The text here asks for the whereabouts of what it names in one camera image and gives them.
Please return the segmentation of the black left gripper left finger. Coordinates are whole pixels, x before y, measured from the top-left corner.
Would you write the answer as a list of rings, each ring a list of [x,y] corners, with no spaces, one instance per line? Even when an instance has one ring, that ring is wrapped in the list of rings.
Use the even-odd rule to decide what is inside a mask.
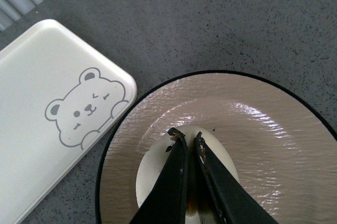
[[[185,135],[171,128],[175,141],[153,189],[130,223],[185,223],[189,150]]]

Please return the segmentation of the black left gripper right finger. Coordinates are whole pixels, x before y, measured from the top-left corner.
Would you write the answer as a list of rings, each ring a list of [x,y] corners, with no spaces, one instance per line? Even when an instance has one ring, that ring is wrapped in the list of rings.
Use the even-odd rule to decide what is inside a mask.
[[[207,145],[194,138],[201,223],[277,223],[240,185]]]

